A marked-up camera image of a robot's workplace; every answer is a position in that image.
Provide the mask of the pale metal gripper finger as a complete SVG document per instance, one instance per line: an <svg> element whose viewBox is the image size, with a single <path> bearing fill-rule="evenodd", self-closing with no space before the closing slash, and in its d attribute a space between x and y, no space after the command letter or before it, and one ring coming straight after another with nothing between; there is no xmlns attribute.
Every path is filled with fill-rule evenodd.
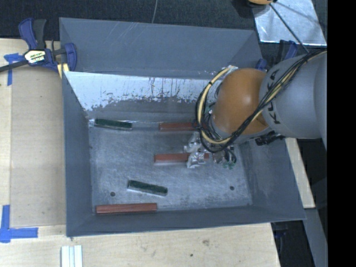
<svg viewBox="0 0 356 267"><path fill-rule="evenodd" d="M186 167L188 169L194 169L194 168L199 167L201 165L205 165L208 160L209 160L209 154L208 153L192 152L188 156Z"/></svg>
<svg viewBox="0 0 356 267"><path fill-rule="evenodd" d="M187 145L184 146L184 152L186 153L195 153L198 152L201 148L201 141L200 141L200 133L194 132Z"/></svg>

